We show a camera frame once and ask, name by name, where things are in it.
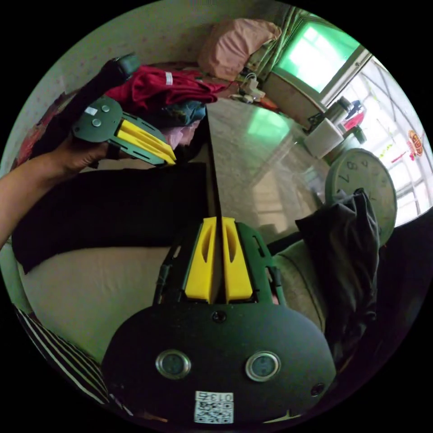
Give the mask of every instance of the qr code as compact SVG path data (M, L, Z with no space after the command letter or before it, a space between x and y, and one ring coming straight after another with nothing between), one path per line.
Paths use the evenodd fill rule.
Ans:
M234 408L232 392L197 391L194 421L204 424L232 424Z

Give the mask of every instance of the wall clock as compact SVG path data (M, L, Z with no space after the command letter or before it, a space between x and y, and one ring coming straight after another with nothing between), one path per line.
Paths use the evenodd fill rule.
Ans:
M332 203L339 190L353 194L364 188L379 226L380 245L390 238L397 217L397 197L386 167L364 149L350 149L331 166L325 182L325 200Z

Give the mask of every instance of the blue cloth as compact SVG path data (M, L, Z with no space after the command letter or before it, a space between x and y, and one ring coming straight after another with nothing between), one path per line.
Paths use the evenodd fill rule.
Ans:
M189 126L206 115L206 107L199 101L186 101L161 108L153 113L141 113L140 117L155 128Z

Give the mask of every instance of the striped fabric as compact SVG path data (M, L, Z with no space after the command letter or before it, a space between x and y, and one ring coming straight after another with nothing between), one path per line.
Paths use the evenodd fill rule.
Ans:
M123 413L132 413L113 395L109 395L99 364L77 346L45 329L26 313L15 309L21 325L48 364L75 388L100 405L114 406Z

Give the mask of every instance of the screw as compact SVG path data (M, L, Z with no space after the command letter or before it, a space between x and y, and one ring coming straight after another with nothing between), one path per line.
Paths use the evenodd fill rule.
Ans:
M311 395L313 397L317 397L319 394L323 392L324 389L325 389L324 383L317 383L311 388Z
M212 320L215 323L223 323L227 319L227 314L224 311L214 311L212 313Z

